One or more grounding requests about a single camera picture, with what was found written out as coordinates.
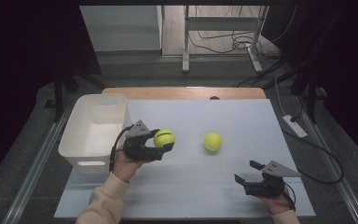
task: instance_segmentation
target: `white cable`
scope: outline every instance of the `white cable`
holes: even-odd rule
[[[289,30],[289,27],[290,27],[290,25],[291,25],[292,22],[293,22],[293,18],[294,18],[295,15],[296,15],[296,11],[297,11],[297,7],[295,7],[295,11],[293,12],[292,19],[290,20],[289,24],[287,25],[286,30],[284,30],[284,32],[283,32],[278,38],[269,41],[267,44],[264,44],[264,45],[262,45],[261,47],[266,46],[266,45],[268,45],[268,44],[270,44],[270,43],[273,43],[273,42],[279,40],[284,34],[286,34],[287,30]]]
[[[279,95],[277,79],[278,79],[278,76],[275,77],[275,88],[277,89],[277,93],[278,93],[279,106],[281,108],[281,111],[283,112],[283,115],[286,116],[286,113],[284,113],[284,110],[283,110],[283,107],[282,107],[282,104],[281,104],[281,97]]]

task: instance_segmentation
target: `dark background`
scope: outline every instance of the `dark background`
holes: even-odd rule
[[[0,1],[0,161],[32,113],[37,91],[57,72],[71,83],[68,66],[101,74],[78,6]]]
[[[294,25],[299,30],[281,40],[283,52],[301,45],[325,20],[328,9],[302,8],[301,13]],[[293,63],[305,58],[311,47],[308,44],[292,57]],[[324,104],[358,145],[358,7],[345,8],[317,63],[318,84],[328,94]],[[86,74],[101,73],[78,6],[0,1],[0,161],[29,118],[37,91],[58,71],[64,79],[75,75],[68,66]]]

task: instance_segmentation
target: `beige sleeve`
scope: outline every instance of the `beige sleeve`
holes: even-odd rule
[[[106,182],[91,193],[89,206],[80,213],[76,223],[118,223],[123,213],[123,197],[128,187],[128,183],[110,173]]]
[[[272,220],[274,224],[299,224],[295,211],[289,210],[287,212],[283,212],[277,215],[272,215]]]

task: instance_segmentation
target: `human hand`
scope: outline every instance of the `human hand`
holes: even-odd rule
[[[284,192],[289,194],[286,186],[284,187]],[[272,215],[277,215],[290,210],[290,203],[281,194],[275,198],[265,198],[265,197],[256,197],[256,198],[260,199],[267,205]]]
[[[123,147],[119,147],[116,152],[115,162],[112,173],[124,182],[129,183],[136,171],[145,163],[151,161],[133,161],[123,152]]]

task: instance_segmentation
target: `tennis ball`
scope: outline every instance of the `tennis ball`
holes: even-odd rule
[[[218,133],[208,133],[204,138],[204,146],[212,152],[219,150],[222,142],[222,137]]]
[[[175,135],[168,129],[159,130],[153,137],[155,147],[163,147],[169,143],[175,143]]]

